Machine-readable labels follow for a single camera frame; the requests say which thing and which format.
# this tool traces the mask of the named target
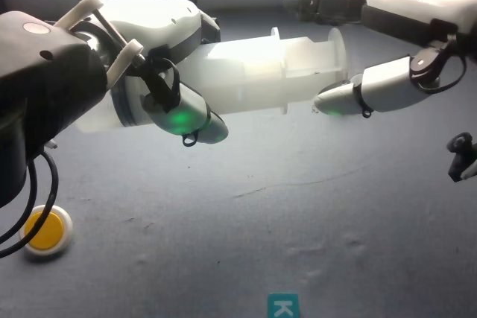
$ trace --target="translucent white plastic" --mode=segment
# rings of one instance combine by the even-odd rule
[[[201,45],[177,64],[181,82],[199,92],[218,115],[256,109],[282,108],[291,102],[311,101],[322,88],[347,79],[347,58],[338,29],[328,41],[308,37],[280,39],[271,36]],[[166,80],[171,79],[171,71]],[[149,93],[144,81],[127,77],[122,101],[116,108],[110,94],[77,121],[82,131],[122,127],[119,103],[127,101],[128,123],[149,124],[142,96]]]

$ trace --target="robotic arm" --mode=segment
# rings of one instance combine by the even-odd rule
[[[477,52],[477,0],[284,0],[303,21],[319,24],[362,22],[383,34],[424,47],[418,54],[364,70],[349,81],[322,89],[314,99],[328,115],[388,112],[423,101],[455,86],[467,70],[467,57]],[[462,73],[440,83],[447,60],[461,59]],[[462,133],[449,144],[456,153],[449,170],[454,181],[477,174],[472,136]]]

